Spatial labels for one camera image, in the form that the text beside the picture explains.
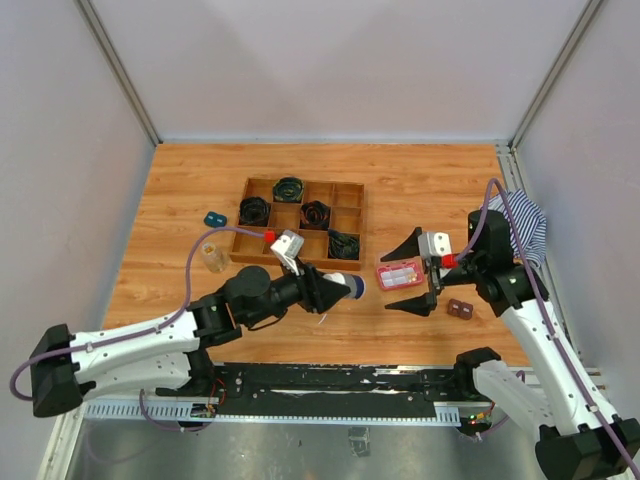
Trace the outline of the pink pill organizer box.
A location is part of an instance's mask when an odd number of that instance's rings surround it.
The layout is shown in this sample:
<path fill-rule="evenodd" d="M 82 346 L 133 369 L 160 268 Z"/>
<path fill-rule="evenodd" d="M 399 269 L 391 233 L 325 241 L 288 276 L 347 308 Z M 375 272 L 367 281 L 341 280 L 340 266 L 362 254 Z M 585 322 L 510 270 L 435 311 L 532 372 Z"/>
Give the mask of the pink pill organizer box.
<path fill-rule="evenodd" d="M 424 267 L 419 256 L 402 260 L 378 260 L 375 275 L 382 291 L 406 289 L 425 282 Z"/>

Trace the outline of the white cap pill bottle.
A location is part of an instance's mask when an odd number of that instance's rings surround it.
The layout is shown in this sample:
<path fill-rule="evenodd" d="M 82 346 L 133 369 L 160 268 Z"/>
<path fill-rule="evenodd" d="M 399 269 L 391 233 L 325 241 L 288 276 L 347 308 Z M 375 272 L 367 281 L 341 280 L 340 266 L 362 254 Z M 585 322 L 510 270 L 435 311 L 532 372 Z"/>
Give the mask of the white cap pill bottle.
<path fill-rule="evenodd" d="M 338 283 L 348 287 L 350 290 L 350 293 L 347 295 L 347 298 L 357 300 L 357 299 L 360 299 L 366 292 L 366 283 L 364 279 L 359 275 L 333 272 L 333 273 L 324 273 L 323 277 L 334 283 Z"/>

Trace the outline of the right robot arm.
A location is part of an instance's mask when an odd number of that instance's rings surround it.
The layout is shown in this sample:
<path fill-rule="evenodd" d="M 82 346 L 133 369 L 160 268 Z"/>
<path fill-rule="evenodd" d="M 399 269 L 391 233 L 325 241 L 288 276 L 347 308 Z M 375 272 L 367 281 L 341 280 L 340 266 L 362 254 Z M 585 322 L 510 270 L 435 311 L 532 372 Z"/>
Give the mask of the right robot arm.
<path fill-rule="evenodd" d="M 385 262 L 421 259 L 429 289 L 389 304 L 389 309 L 428 316 L 441 291 L 472 284 L 526 353 L 540 388 L 520 380 L 500 356 L 483 347 L 457 356 L 453 387 L 466 400 L 486 397 L 534 442 L 548 479 L 608 479 L 633 467 L 639 422 L 622 418 L 599 391 L 559 325 L 548 292 L 528 266 L 515 262 L 511 229 L 497 211 L 468 216 L 471 250 L 458 259 L 449 236 L 415 228 Z"/>

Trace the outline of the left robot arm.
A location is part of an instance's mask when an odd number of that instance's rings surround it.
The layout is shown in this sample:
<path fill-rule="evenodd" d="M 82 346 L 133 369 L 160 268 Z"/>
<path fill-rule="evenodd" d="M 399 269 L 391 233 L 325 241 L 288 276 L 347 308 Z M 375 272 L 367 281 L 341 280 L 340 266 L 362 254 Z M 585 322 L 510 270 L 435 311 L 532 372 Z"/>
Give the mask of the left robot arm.
<path fill-rule="evenodd" d="M 180 390 L 200 396 L 214 383 L 209 348 L 280 321 L 293 305 L 323 314 L 343 299 L 358 299 L 357 275 L 325 273 L 311 264 L 271 279 L 248 266 L 217 291 L 165 316 L 94 332 L 48 328 L 30 355 L 32 412 L 48 418 L 119 390 Z"/>

